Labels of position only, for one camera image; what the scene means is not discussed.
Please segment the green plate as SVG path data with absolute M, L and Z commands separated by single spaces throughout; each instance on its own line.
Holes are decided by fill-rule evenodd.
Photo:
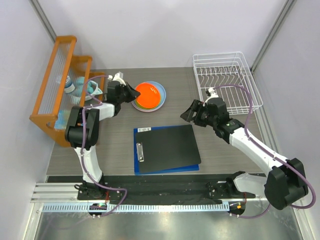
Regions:
M 140 108 L 140 109 L 143 109 L 143 110 L 155 110 L 156 108 L 158 108 L 159 106 L 160 106 L 160 103 L 161 102 L 159 102 L 159 104 L 157 105 L 157 106 L 155 106 L 155 107 L 151 107 L 151 108 L 147 108 L 147 107 L 143 107 L 142 105 L 140 105 L 136 100 L 134 101 L 134 104 L 138 107 L 138 108 Z

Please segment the blue plate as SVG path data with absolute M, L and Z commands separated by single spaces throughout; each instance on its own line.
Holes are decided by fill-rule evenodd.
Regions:
M 147 83 L 154 85 L 158 89 L 158 91 L 161 95 L 160 106 L 163 106 L 166 101 L 166 97 L 167 97 L 167 93 L 166 93 L 165 88 L 160 83 L 155 82 L 155 81 L 147 81 Z

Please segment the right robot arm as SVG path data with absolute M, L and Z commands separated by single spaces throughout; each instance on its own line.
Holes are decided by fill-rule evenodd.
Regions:
M 240 173 L 225 186 L 230 197 L 248 192 L 265 197 L 274 208 L 283 210 L 309 193 L 302 162 L 289 160 L 259 141 L 242 122 L 230 117 L 222 98 L 207 102 L 195 99 L 180 117 L 200 127 L 212 127 L 219 138 L 243 152 L 264 173 L 264 177 Z

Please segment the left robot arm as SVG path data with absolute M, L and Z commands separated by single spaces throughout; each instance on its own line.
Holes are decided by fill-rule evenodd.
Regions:
M 122 103 L 136 100 L 141 93 L 123 80 L 113 80 L 107 84 L 104 100 L 97 104 L 74 106 L 70 111 L 64 137 L 76 152 L 83 172 L 82 185 L 89 188 L 89 194 L 100 200 L 107 190 L 112 190 L 103 182 L 103 172 L 98 163 L 96 144 L 99 139 L 100 122 L 115 117 Z

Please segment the orange plate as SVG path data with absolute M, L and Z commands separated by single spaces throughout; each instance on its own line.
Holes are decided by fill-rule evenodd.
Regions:
M 153 109 L 161 102 L 161 94 L 159 90 L 151 83 L 140 83 L 137 85 L 135 90 L 140 93 L 136 102 L 143 108 Z

